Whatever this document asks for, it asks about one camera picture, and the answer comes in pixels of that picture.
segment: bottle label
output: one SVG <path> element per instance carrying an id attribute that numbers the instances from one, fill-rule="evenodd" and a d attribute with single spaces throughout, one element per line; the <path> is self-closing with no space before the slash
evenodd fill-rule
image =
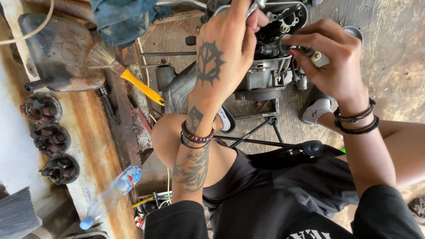
<path id="1" fill-rule="evenodd" d="M 137 168 L 131 168 L 126 174 L 124 174 L 116 184 L 118 189 L 125 192 L 126 195 L 140 179 L 140 172 Z"/>

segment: tattoo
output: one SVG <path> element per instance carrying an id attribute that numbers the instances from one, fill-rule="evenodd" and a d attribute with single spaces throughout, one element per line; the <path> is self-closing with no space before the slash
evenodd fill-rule
<path id="1" fill-rule="evenodd" d="M 189 133 L 194 134 L 196 129 L 199 126 L 204 115 L 199 112 L 199 110 L 193 106 L 192 109 L 187 113 L 186 118 L 186 129 Z"/>
<path id="2" fill-rule="evenodd" d="M 194 193 L 204 187 L 208 172 L 209 147 L 208 144 L 200 149 L 191 149 L 183 162 L 174 162 L 174 181 L 185 184 L 185 193 Z"/>
<path id="3" fill-rule="evenodd" d="M 202 45 L 199 47 L 198 62 L 196 64 L 196 74 L 198 79 L 202 81 L 202 86 L 204 86 L 204 81 L 209 81 L 211 86 L 214 79 L 220 81 L 218 77 L 220 66 L 226 63 L 220 59 L 220 56 L 223 54 L 224 52 L 217 49 L 215 41 L 209 43 L 202 40 Z"/>

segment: black t-shirt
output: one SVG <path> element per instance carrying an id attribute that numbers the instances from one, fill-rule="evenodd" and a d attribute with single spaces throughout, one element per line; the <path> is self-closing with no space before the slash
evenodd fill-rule
<path id="1" fill-rule="evenodd" d="M 288 189 L 251 189 L 222 203 L 214 238 L 425 239 L 400 192 L 386 185 L 367 189 L 351 234 L 299 203 Z M 181 201 L 147 216 L 145 238 L 208 238 L 202 205 Z"/>

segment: blue cloth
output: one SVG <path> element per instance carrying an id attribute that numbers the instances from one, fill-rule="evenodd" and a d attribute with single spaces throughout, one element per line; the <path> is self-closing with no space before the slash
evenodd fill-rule
<path id="1" fill-rule="evenodd" d="M 142 36 L 150 23 L 173 14 L 158 0 L 90 0 L 97 31 L 106 44 L 127 47 Z"/>

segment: yellow paintbrush handle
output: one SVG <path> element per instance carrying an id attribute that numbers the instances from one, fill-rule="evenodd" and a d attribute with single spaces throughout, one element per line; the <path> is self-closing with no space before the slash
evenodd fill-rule
<path id="1" fill-rule="evenodd" d="M 164 105 L 164 98 L 162 98 L 158 93 L 156 93 L 153 89 L 149 88 L 147 85 L 143 84 L 140 80 L 135 78 L 128 69 L 126 69 L 121 77 L 130 81 L 133 85 L 135 85 L 139 90 L 141 90 L 147 97 L 151 98 L 153 101 L 160 105 Z"/>

